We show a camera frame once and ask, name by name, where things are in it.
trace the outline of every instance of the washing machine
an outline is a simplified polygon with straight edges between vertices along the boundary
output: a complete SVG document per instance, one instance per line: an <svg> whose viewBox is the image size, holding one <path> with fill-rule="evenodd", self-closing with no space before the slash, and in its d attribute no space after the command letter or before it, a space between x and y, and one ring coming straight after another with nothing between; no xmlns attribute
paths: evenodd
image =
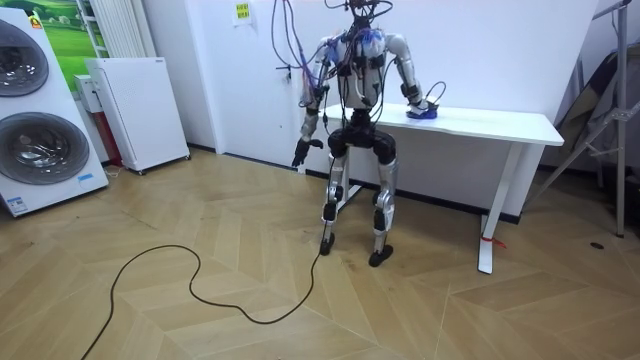
<svg viewBox="0 0 640 360"><path fill-rule="evenodd" d="M0 7L0 197L13 216L107 186L37 19Z"/></svg>

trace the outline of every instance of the herringbone floor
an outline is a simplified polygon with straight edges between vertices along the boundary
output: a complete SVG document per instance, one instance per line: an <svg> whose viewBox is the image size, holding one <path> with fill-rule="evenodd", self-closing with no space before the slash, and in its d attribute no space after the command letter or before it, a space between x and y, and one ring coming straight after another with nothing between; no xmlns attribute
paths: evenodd
<svg viewBox="0 0 640 360"><path fill-rule="evenodd" d="M492 276L476 271L477 216L398 199L394 256L367 265L371 193L341 214L315 290L272 326L192 299L195 259L133 263L92 359L640 359L640 241L609 234L595 193L550 190L520 226L502 224ZM17 221L0 219L0 358L79 359L108 314L118 269L177 243L203 259L195 291L257 318L309 286L325 182L193 151L107 190ZM604 245L604 250L589 246Z"/></svg>

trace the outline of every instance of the humanoid robot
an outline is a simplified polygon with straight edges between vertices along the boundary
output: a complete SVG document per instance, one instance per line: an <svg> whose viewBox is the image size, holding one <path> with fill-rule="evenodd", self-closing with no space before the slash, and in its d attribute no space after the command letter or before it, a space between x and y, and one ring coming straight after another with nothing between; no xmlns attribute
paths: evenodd
<svg viewBox="0 0 640 360"><path fill-rule="evenodd" d="M387 4L389 8L376 14L376 7L380 4ZM384 91L388 70L388 67L385 70L387 53L396 56L394 61L403 83L401 91L410 106L407 116L417 119L433 119L437 116L436 102L427 101L415 78L411 53L405 39L398 34L385 34L380 29L371 28L373 19L386 13L391 6L385 0L345 2L345 9L350 9L354 17L351 29L337 36L323 38L313 70L305 73L302 102L306 105L306 116L292 163L293 167L298 167L304 163L310 147L322 148L322 142L312 140L312 136L319 120L319 107L328 91L327 81L337 76L343 109L352 108L353 114L350 120L343 119L343 128L334 131L328 139L331 172L322 214L326 229L320 253L328 255L335 242L333 227L338 215L337 206L348 190L343 189L340 184L349 147L373 149L378 157L380 191L373 198L375 243L369 259L372 267L379 266L393 253L393 247L386 244L386 238L391 230L395 211L394 195L398 173L396 142L391 135L377 130L375 122L371 121L371 112Z"/></svg>

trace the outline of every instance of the red tag on table leg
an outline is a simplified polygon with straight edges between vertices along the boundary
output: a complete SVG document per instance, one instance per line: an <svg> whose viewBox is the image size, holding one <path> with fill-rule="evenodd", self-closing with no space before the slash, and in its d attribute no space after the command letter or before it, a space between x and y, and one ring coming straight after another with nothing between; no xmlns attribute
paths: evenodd
<svg viewBox="0 0 640 360"><path fill-rule="evenodd" d="M493 242L494 244L496 244L496 245L500 246L501 248L504 248L504 249L506 249L506 248L507 248L507 245L505 245L502 241L500 241L500 240L498 240L498 239L496 239L496 238L489 239L489 238L481 237L480 239L482 239L482 241L491 241L491 242Z"/></svg>

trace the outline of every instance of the sticker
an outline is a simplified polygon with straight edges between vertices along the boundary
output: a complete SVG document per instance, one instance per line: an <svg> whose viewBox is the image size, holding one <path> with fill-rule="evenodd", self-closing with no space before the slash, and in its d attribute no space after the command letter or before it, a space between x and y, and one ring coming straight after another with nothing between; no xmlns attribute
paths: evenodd
<svg viewBox="0 0 640 360"><path fill-rule="evenodd" d="M251 16L249 15L249 3L236 4L236 15L238 16L238 20L250 18Z"/></svg>
<svg viewBox="0 0 640 360"><path fill-rule="evenodd" d="M233 14L233 25L251 25L253 20L251 19L251 6L249 1L238 1L235 3L235 13Z"/></svg>
<svg viewBox="0 0 640 360"><path fill-rule="evenodd" d="M7 200L7 204L9 204L9 210L14 214L19 214L28 210L27 205L20 197Z"/></svg>
<svg viewBox="0 0 640 360"><path fill-rule="evenodd" d="M42 22L40 21L40 17L38 16L38 13L29 11L29 10L25 10L24 12L27 13L27 16L29 17L29 22L31 23L32 28L42 29Z"/></svg>
<svg viewBox="0 0 640 360"><path fill-rule="evenodd" d="M86 174L86 175L82 175L82 176L78 176L78 181L85 181L85 180L89 180L93 177L93 174Z"/></svg>

